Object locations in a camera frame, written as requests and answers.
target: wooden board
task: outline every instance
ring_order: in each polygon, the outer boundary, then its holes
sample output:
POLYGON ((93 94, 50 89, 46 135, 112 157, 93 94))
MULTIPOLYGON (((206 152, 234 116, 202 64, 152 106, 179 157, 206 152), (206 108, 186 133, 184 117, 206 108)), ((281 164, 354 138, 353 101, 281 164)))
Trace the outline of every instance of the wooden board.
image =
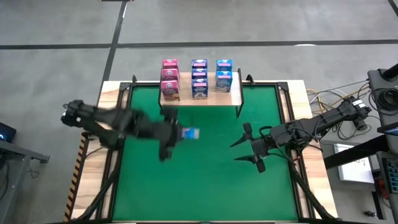
MULTIPOLYGON (((129 81, 104 82, 98 106, 103 108, 115 107, 119 93, 119 85, 121 82, 129 81)), ((256 82, 287 82, 289 84, 290 99, 292 102, 295 119, 312 117, 311 108, 308 102, 307 92, 305 90, 303 80, 260 80, 256 82)), ((287 110, 286 102, 284 101, 283 97, 282 104, 284 106, 283 109, 285 113, 285 118, 289 120, 289 117, 287 116, 289 112, 287 110)), ((319 144, 315 142, 311 142, 311 144, 319 146, 319 144)), ((88 146, 88 152, 93 151, 96 148, 98 148, 98 142, 90 142, 88 146)), ((77 218, 79 215, 81 215, 98 193, 101 186, 102 173, 104 171, 104 154, 105 152, 99 153, 97 155, 93 154, 86 159, 85 165, 83 167, 83 174, 80 180, 80 186, 76 194, 76 201, 72 211, 72 218, 77 218)), ((325 164, 323 163, 322 152, 320 152, 318 149, 307 147, 303 151, 303 159, 311 191, 314 193, 320 203, 325 207, 325 209, 331 215, 337 217, 335 202, 333 200, 333 195, 331 192, 325 164)), ((299 193, 300 201, 303 208, 303 214, 304 217, 307 217, 308 211, 306 210, 307 206, 305 203, 305 196, 301 191, 299 193)), ((109 201, 109 193, 106 196, 106 201, 109 201)), ((105 210, 108 207, 108 204, 106 203, 104 207, 105 210)))
POLYGON ((180 100, 165 101, 162 93, 160 104, 170 106, 240 106, 242 104, 239 74, 237 72, 232 74, 233 81, 229 93, 215 91, 215 72, 209 72, 207 79, 209 84, 208 98, 206 100, 194 100, 192 98, 192 75, 190 72, 180 72, 180 100))

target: white paper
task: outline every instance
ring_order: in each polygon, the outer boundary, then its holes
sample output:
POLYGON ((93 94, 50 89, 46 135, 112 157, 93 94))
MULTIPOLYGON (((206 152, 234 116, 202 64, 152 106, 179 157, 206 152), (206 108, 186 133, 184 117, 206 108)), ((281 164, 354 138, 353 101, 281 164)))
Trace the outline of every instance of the white paper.
MULTIPOLYGON (((335 144, 335 153, 342 152, 353 146, 335 144)), ((355 181, 373 184, 372 169, 369 158, 363 158, 338 167, 340 180, 355 181)))

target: computer monitor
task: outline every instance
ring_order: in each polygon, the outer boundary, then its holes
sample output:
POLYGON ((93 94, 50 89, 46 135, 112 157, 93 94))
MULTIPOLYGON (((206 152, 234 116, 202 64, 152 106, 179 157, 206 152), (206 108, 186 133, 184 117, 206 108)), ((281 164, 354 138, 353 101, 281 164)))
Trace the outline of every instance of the computer monitor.
POLYGON ((377 131, 383 134, 398 136, 398 122, 381 126, 380 128, 377 128, 377 131))

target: wooden shelf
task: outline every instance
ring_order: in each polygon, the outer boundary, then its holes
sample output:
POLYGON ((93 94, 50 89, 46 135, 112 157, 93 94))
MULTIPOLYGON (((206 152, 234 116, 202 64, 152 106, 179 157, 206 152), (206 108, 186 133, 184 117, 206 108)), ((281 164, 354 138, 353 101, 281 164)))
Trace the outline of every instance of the wooden shelf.
POLYGON ((233 72, 232 78, 231 91, 219 93, 216 92, 216 73, 208 72, 208 98, 194 100, 192 98, 192 75, 190 72, 180 72, 180 101, 165 101, 163 93, 161 93, 160 104, 162 106, 240 106, 242 104, 241 78, 238 72, 233 72))

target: yellow black hazard tape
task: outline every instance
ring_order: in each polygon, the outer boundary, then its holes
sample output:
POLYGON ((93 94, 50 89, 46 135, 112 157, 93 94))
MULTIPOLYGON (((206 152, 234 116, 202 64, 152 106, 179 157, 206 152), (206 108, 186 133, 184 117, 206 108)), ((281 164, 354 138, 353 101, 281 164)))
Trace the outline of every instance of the yellow black hazard tape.
POLYGON ((88 143, 89 140, 87 138, 86 133, 82 133, 79 142, 79 151, 75 163, 75 170, 73 171, 72 182, 69 188, 67 208, 65 210, 65 217, 63 218, 64 222, 69 221, 72 216, 72 210, 76 200, 76 194, 80 183, 80 177, 83 171, 84 161, 86 159, 88 143))

